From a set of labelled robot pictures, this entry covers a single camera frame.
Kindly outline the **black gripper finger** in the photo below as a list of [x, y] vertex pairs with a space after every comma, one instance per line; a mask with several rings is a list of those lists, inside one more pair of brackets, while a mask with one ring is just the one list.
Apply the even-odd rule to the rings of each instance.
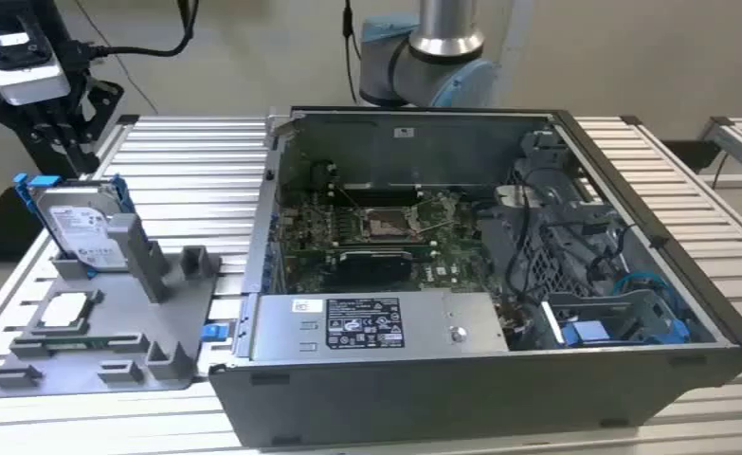
[[86, 79], [82, 89], [70, 115], [76, 137], [70, 143], [70, 160], [77, 172], [94, 172], [100, 164], [93, 152], [94, 142], [106, 128], [124, 89], [117, 83], [92, 77]]
[[65, 140], [60, 128], [38, 107], [13, 106], [0, 97], [0, 124], [14, 133], [41, 173], [77, 172], [61, 148]]

